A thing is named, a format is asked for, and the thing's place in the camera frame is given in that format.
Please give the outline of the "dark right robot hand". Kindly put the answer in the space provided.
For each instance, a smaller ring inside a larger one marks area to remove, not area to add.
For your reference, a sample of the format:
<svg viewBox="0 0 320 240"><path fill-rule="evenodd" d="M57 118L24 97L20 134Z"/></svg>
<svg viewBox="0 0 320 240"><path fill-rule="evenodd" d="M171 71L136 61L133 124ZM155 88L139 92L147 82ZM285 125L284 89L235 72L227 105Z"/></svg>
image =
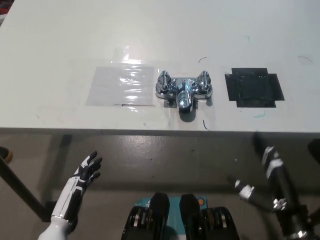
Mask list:
<svg viewBox="0 0 320 240"><path fill-rule="evenodd" d="M263 139L259 133L252 136L255 153L260 158L272 199L264 199L254 186L233 176L227 178L239 197L251 205L275 214L286 240L315 240L314 227L309 222L308 208L300 203L285 164L273 144Z"/></svg>

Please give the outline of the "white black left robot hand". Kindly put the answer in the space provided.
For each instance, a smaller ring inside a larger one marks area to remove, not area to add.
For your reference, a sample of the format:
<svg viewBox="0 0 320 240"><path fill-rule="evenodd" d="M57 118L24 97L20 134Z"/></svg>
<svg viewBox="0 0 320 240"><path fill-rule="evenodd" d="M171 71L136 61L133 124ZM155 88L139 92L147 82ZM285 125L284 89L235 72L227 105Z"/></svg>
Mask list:
<svg viewBox="0 0 320 240"><path fill-rule="evenodd" d="M89 154L67 180L50 216L49 226L39 240L66 240L78 224L83 196L89 185L100 176L102 157Z"/></svg>

